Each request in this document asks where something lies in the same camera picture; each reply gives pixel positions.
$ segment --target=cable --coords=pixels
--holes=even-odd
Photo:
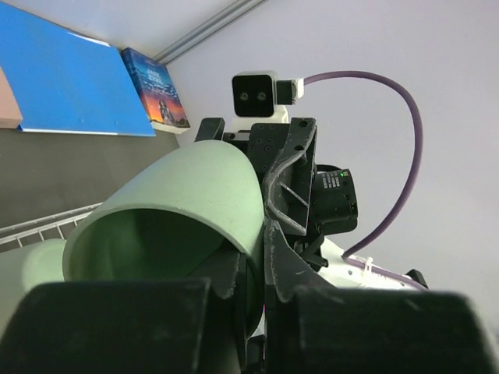
[[[397,201],[394,206],[391,208],[390,212],[388,212],[387,216],[381,221],[380,224],[370,234],[368,234],[364,239],[360,242],[354,244],[351,248],[347,249],[342,258],[349,265],[359,267],[361,269],[364,268],[364,263],[362,261],[358,261],[357,259],[349,258],[351,255],[357,253],[360,249],[365,248],[374,240],[376,240],[381,234],[383,234],[387,228],[390,227],[391,223],[395,220],[398,214],[401,212],[404,207],[407,199],[411,195],[411,191],[416,184],[416,179],[419,173],[419,167],[421,165],[421,157],[423,154],[423,122],[421,120],[421,114],[419,113],[418,106],[416,101],[411,96],[411,94],[399,83],[395,82],[392,79],[387,78],[386,76],[380,76],[378,74],[374,74],[372,72],[360,72],[360,71],[339,71],[339,72],[323,72],[321,74],[316,74],[315,76],[309,76],[304,79],[305,86],[319,82],[321,80],[327,79],[336,79],[336,78],[360,78],[360,79],[368,79],[373,80],[374,82],[378,82],[384,84],[385,86],[393,89],[397,94],[402,96],[404,101],[407,103],[409,107],[409,111],[412,116],[412,124],[414,126],[414,156],[412,157],[412,164],[409,170],[409,175],[407,176],[407,180],[405,181],[404,188],[400,193]],[[407,277],[404,277],[400,274],[392,273],[391,271],[381,269],[380,267],[373,266],[373,273],[377,273],[383,275],[385,277],[390,277],[397,281],[401,281],[404,284],[409,284],[417,289],[427,291],[427,289],[421,285],[420,283],[411,280]]]

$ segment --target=gray surface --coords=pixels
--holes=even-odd
[[[0,129],[0,228],[99,203],[178,146],[166,132],[140,138]]]

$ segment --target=white robot body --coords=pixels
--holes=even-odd
[[[289,123],[288,109],[284,105],[276,105],[274,107],[274,115],[272,117],[234,117],[232,124],[228,128],[231,132],[241,130],[251,130],[251,126],[255,123]]]
[[[347,264],[342,259],[343,249],[327,238],[324,240],[324,244],[320,247],[320,250],[322,256],[329,262],[329,267],[321,268],[319,275],[337,288],[418,291],[411,284],[406,284],[370,271],[372,259],[352,256],[353,259],[366,264],[364,269]]]

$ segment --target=zip tie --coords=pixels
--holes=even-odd
[[[373,258],[367,257],[364,263],[364,270],[362,271],[362,282],[359,284],[360,288],[367,286],[367,281],[369,280],[369,275],[373,273]]]

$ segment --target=white wire shelf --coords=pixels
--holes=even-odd
[[[99,205],[101,203],[0,228],[0,252],[21,248],[34,242],[42,242],[49,238],[66,239],[69,232]],[[26,238],[30,239],[29,243],[23,242]]]

